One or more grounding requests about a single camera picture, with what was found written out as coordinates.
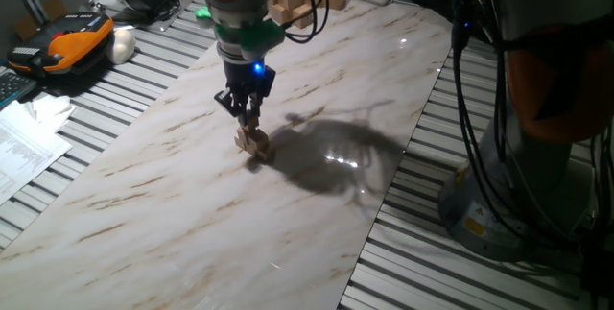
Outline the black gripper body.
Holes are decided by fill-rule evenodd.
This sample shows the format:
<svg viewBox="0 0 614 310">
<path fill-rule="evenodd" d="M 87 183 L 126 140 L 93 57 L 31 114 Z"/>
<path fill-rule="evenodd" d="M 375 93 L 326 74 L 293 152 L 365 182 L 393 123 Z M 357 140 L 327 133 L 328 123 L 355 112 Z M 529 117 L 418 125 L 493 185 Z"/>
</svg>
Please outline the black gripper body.
<svg viewBox="0 0 614 310">
<path fill-rule="evenodd" d="M 232 92 L 256 93 L 268 97 L 276 72 L 268 67 L 263 60 L 244 64 L 224 61 L 226 86 Z"/>
</svg>

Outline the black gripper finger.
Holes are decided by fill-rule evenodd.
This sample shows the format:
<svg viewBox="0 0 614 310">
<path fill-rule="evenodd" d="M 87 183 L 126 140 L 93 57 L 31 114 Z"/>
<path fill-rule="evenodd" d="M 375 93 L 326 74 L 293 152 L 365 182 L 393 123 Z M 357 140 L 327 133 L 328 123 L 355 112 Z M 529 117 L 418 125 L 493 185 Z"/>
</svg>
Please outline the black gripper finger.
<svg viewBox="0 0 614 310">
<path fill-rule="evenodd" d="M 215 94 L 214 99 L 234 118 L 244 115 L 247 111 L 248 99 L 241 91 L 226 88 Z"/>
<path fill-rule="evenodd" d="M 257 127 L 260 119 L 260 107 L 263 98 L 257 92 L 248 96 L 248 109 L 246 111 L 246 126 Z"/>
</svg>

